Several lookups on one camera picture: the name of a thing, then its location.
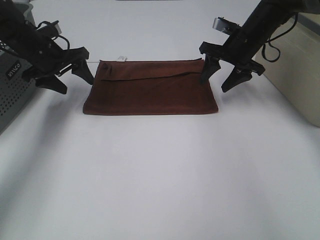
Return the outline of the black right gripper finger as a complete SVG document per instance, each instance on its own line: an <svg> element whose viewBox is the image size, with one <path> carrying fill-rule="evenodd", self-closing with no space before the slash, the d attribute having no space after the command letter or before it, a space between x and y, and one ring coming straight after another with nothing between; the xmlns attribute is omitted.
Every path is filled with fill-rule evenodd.
<svg viewBox="0 0 320 240"><path fill-rule="evenodd" d="M224 93L236 87L239 84L247 82L252 78L252 71L247 69L234 68L228 78L224 81L221 89Z"/></svg>
<svg viewBox="0 0 320 240"><path fill-rule="evenodd" d="M209 54L205 55L204 66L200 75L200 82L203 84L210 79L210 77L221 69L220 60Z"/></svg>

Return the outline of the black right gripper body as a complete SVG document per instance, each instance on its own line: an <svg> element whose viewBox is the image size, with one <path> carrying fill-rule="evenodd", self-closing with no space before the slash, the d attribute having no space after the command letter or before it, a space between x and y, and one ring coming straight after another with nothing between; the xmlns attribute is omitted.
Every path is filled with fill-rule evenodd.
<svg viewBox="0 0 320 240"><path fill-rule="evenodd" d="M264 73L265 68L252 60L257 52L256 46L241 27L234 31L224 44L218 45L204 41L200 45L199 51L205 56L213 56L234 65L238 69L249 70L260 76Z"/></svg>

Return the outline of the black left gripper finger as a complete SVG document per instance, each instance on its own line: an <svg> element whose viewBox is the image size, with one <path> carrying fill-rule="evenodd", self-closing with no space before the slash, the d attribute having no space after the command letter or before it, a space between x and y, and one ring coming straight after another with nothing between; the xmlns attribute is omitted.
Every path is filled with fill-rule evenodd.
<svg viewBox="0 0 320 240"><path fill-rule="evenodd" d="M65 95L68 90L67 86L55 75L37 78L35 80L35 86L38 88L52 90L63 95Z"/></svg>
<svg viewBox="0 0 320 240"><path fill-rule="evenodd" d="M83 79L89 85L93 85L94 77L88 67L86 59L78 59L72 63L71 73Z"/></svg>

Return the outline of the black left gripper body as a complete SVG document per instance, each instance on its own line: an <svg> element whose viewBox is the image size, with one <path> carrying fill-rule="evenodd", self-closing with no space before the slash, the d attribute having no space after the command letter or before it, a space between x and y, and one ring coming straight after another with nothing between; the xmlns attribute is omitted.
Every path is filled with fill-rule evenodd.
<svg viewBox="0 0 320 240"><path fill-rule="evenodd" d="M22 57L32 66L25 70L22 78L25 81L49 76L61 76L72 71L72 63L80 59L89 59L85 47L62 49L47 37L22 38Z"/></svg>

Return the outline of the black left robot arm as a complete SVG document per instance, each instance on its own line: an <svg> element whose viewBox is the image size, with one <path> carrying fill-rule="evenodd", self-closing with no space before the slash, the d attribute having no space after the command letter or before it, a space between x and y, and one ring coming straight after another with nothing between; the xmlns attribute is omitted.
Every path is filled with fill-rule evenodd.
<svg viewBox="0 0 320 240"><path fill-rule="evenodd" d="M13 1L0 2L0 39L9 48L9 54L22 58L31 67L22 73L22 78L35 86L67 93L67 86L59 77L68 71L92 85L94 77L87 60L90 53L85 47L62 49L55 38L64 39L58 29L57 21L43 21L35 26L19 11Z"/></svg>

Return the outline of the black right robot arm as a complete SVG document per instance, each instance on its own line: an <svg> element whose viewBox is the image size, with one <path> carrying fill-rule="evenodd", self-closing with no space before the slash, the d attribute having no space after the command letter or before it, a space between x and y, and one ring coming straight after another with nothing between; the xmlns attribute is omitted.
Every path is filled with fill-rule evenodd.
<svg viewBox="0 0 320 240"><path fill-rule="evenodd" d="M251 80L252 74L258 76L265 72L263 65L253 60L253 56L274 40L272 34L291 17L299 13L320 13L318 0L262 0L250 14L245 23L237 23L217 17L213 29L228 35L224 44L203 42L199 51L205 55L200 80L206 82L217 72L225 61L234 66L232 72L221 86L225 93L235 86Z"/></svg>

